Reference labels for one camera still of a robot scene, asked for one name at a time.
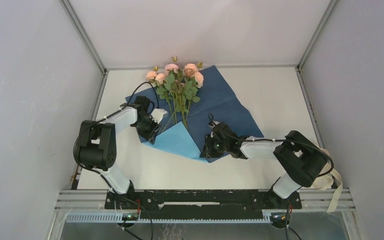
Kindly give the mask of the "blue wrapping paper sheet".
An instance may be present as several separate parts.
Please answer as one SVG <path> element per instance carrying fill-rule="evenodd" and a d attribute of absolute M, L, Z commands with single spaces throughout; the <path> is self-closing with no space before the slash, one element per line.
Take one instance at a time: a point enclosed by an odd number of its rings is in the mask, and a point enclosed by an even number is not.
<path fill-rule="evenodd" d="M 161 121 L 155 143 L 151 144 L 140 137 L 143 145 L 188 159 L 212 163 L 215 159 L 200 157 L 205 136 L 211 132 L 208 125 L 209 114 L 213 115 L 214 121 L 227 124 L 239 136 L 263 136 L 251 113 L 241 104 L 217 67 L 208 67 L 201 70 L 201 73 L 204 83 L 197 92 L 200 101 L 191 105 L 187 125 L 184 126 L 181 122 L 174 124 L 174 117 L 169 112 Z"/>

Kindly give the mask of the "pink fake flower bunch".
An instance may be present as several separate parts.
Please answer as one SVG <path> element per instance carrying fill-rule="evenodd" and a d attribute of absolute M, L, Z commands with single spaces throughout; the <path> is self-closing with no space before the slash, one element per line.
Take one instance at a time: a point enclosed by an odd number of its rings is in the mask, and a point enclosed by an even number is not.
<path fill-rule="evenodd" d="M 203 63 L 187 63 L 178 65 L 178 58 L 171 57 L 171 63 L 160 71 L 154 66 L 145 75 L 146 81 L 153 87 L 159 99 L 168 103 L 170 119 L 174 124 L 183 123 L 188 128 L 190 108 L 201 98 L 198 91 L 204 85 L 204 76 L 201 73 Z"/>

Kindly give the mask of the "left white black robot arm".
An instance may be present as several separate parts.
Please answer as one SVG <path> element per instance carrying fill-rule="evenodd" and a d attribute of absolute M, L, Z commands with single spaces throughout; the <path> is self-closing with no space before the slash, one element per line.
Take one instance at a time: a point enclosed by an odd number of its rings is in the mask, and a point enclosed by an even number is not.
<path fill-rule="evenodd" d="M 82 169 L 98 174 L 117 195 L 117 202 L 129 209 L 136 203 L 137 196 L 130 191 L 133 183 L 125 177 L 116 164 L 117 134 L 133 127 L 139 135 L 151 144 L 156 141 L 161 122 L 168 112 L 153 105 L 145 96 L 137 96 L 133 103 L 123 103 L 118 110 L 100 120 L 84 120 L 73 145 L 73 157 Z"/>

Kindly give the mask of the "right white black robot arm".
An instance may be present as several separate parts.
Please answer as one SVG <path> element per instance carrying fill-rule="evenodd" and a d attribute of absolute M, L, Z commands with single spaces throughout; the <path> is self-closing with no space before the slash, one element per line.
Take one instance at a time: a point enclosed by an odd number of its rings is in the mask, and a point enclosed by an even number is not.
<path fill-rule="evenodd" d="M 223 122 L 210 120 L 211 133 L 205 136 L 201 158 L 220 158 L 225 154 L 235 159 L 276 159 L 285 170 L 271 187 L 269 203 L 282 208 L 291 194 L 302 187 L 309 188 L 316 178 L 333 170 L 333 160 L 303 136 L 292 130 L 283 139 L 238 136 Z"/>

